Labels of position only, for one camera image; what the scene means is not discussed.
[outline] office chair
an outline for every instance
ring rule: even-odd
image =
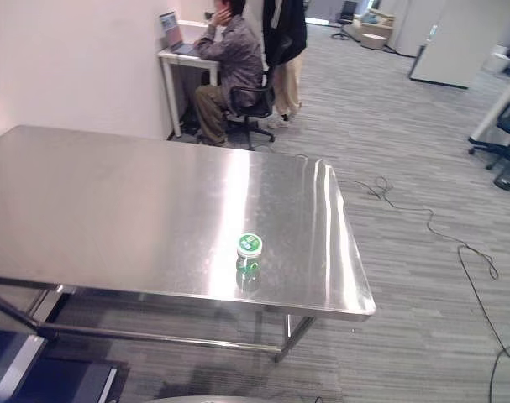
[[[277,47],[276,53],[268,65],[268,71],[264,73],[266,76],[266,83],[261,88],[248,88],[243,86],[235,86],[230,90],[230,101],[232,108],[238,117],[243,117],[243,122],[235,122],[228,120],[229,128],[226,130],[227,134],[244,133],[247,138],[247,144],[251,151],[254,150],[251,143],[250,132],[264,134],[270,138],[270,142],[275,141],[275,136],[266,130],[258,127],[258,122],[251,122],[250,118],[267,118],[273,111],[273,104],[275,102],[275,93],[273,91],[273,79],[275,75],[275,68],[281,61],[282,54],[292,45],[292,40],[287,36],[283,37],[281,43]],[[242,107],[239,105],[238,95],[242,92],[254,92],[259,94],[259,101],[252,107]]]
[[[340,24],[340,31],[331,35],[331,38],[350,39],[350,35],[344,30],[345,25],[351,25],[354,22],[354,13],[357,8],[357,2],[344,2],[340,14],[337,14],[337,23]]]
[[[510,113],[507,113],[510,109],[510,103],[502,110],[497,118],[496,126],[500,128],[503,132],[510,134]],[[485,141],[477,141],[469,138],[470,143],[474,144],[468,150],[469,154],[474,154],[476,149],[481,151],[486,151],[487,153],[492,153],[498,155],[497,158],[486,166],[487,170],[491,170],[501,159],[510,160],[510,143],[508,145],[504,144],[494,144],[488,143]]]

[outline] round ottoman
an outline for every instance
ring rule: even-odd
[[[369,49],[380,50],[386,44],[387,38],[380,35],[374,34],[362,34],[361,35],[361,46]]]

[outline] sofa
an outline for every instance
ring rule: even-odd
[[[368,13],[376,15],[377,24],[362,23],[360,20],[361,16],[356,15],[354,22],[348,25],[345,31],[358,42],[361,41],[361,35],[363,34],[379,35],[387,39],[391,38],[395,16],[382,13],[374,8],[369,9]]]

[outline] table top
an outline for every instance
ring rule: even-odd
[[[163,49],[157,54],[157,56],[172,65],[191,65],[194,63],[195,66],[197,65],[219,66],[219,62],[216,60],[204,60],[198,56],[178,55],[177,53],[173,53],[168,49]]]
[[[251,291],[241,233],[264,243]],[[376,309],[322,160],[29,126],[0,137],[0,281],[356,321]]]

